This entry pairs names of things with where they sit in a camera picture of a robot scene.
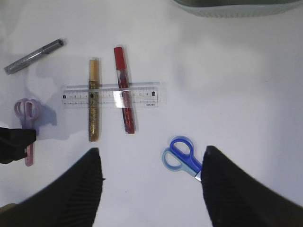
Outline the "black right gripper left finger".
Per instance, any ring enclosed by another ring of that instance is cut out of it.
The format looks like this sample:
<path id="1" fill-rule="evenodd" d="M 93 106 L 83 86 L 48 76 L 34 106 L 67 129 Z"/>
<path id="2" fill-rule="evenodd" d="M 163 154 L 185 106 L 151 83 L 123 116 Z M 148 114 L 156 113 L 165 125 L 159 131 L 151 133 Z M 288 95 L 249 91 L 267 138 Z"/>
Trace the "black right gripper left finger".
<path id="1" fill-rule="evenodd" d="M 103 175 L 98 148 L 85 153 L 50 185 L 0 215 L 2 227 L 91 227 Z"/>

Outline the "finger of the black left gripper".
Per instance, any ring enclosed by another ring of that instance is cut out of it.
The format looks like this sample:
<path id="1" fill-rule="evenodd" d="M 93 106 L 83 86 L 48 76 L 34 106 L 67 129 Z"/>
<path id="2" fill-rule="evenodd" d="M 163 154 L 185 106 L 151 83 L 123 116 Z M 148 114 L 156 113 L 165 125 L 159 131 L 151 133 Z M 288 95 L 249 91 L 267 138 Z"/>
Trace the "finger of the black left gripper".
<path id="1" fill-rule="evenodd" d="M 36 130 L 0 128 L 0 163 L 25 159 L 26 165 L 34 162 Z"/>

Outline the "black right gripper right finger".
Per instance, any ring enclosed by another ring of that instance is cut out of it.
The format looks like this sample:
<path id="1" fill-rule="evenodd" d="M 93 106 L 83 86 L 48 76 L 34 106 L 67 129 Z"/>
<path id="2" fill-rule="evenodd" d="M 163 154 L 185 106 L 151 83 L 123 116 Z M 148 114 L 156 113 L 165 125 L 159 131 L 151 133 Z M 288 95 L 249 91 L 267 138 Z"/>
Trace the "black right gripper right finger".
<path id="1" fill-rule="evenodd" d="M 202 190 L 214 227 L 301 227 L 303 208 L 267 188 L 215 146 L 202 163 Z"/>

